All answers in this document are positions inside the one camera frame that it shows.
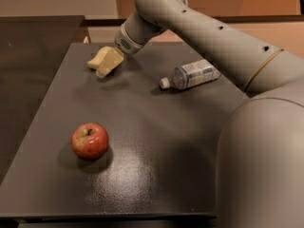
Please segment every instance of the bottle cap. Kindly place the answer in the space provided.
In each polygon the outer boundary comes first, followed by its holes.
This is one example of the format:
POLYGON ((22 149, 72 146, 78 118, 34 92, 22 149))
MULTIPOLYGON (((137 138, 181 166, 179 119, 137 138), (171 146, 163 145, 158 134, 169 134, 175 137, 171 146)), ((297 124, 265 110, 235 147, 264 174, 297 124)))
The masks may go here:
POLYGON ((169 87, 170 87, 170 82, 169 82, 168 78, 162 78, 162 79, 160 80, 160 87, 161 87, 162 89, 166 89, 166 88, 169 88, 169 87))

